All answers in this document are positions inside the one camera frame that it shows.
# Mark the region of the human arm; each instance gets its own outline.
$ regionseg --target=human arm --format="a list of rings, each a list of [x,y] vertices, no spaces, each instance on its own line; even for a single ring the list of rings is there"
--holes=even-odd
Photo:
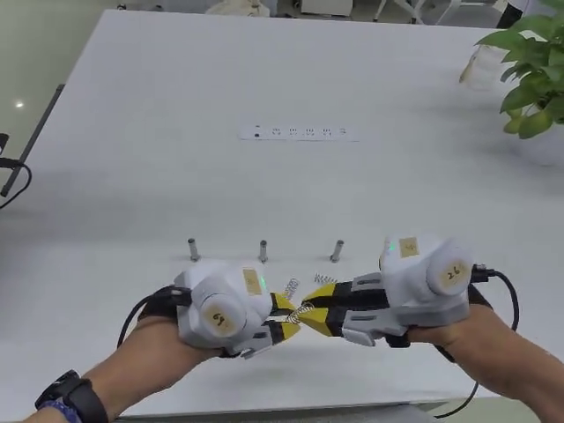
[[[217,354],[185,345],[173,320],[149,316],[137,324],[118,350],[83,377],[91,380],[108,420],[113,421],[127,408],[171,387]],[[53,408],[40,410],[24,422],[67,423]]]
[[[543,423],[564,423],[564,365],[513,332],[492,309],[471,305],[466,320],[412,329],[409,338],[442,346],[472,379],[522,401]]]

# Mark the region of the power strip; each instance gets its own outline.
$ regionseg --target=power strip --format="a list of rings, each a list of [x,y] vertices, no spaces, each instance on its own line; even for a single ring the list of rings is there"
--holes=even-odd
[[[358,142],[344,126],[262,126],[249,125],[241,129],[239,139],[258,141],[340,141]]]

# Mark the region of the wrist strap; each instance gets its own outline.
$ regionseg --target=wrist strap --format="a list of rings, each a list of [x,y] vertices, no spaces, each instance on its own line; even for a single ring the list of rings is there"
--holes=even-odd
[[[40,405],[38,410],[42,410],[47,407],[57,409],[69,423],[82,423],[77,411],[74,408],[69,407],[63,401],[45,401]]]

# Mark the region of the metal peg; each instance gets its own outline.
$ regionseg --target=metal peg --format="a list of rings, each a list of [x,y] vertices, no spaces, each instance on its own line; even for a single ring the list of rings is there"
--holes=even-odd
[[[258,259],[262,263],[266,263],[266,261],[268,260],[268,256],[266,255],[266,241],[265,240],[261,241],[261,250],[260,250],[260,253],[258,254]]]
[[[331,254],[329,257],[332,263],[338,262],[339,256],[341,255],[341,249],[343,249],[343,245],[345,245],[345,242],[343,240],[338,240],[337,244],[335,244],[333,254]]]
[[[188,246],[190,247],[190,260],[197,262],[200,258],[202,258],[197,253],[196,240],[194,238],[190,238],[188,240]]]

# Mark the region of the spring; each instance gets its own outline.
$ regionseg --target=spring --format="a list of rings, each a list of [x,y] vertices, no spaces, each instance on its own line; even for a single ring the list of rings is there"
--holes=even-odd
[[[287,318],[286,321],[289,323],[300,324],[300,315],[309,310],[313,310],[315,307],[310,302],[305,302],[296,308]]]
[[[331,276],[325,276],[320,273],[316,273],[314,276],[314,282],[318,285],[327,285],[327,284],[337,284],[338,279],[332,278]]]
[[[300,286],[300,281],[296,278],[291,278],[286,288],[284,288],[284,297],[289,301],[292,299],[293,295],[296,293],[298,286]]]

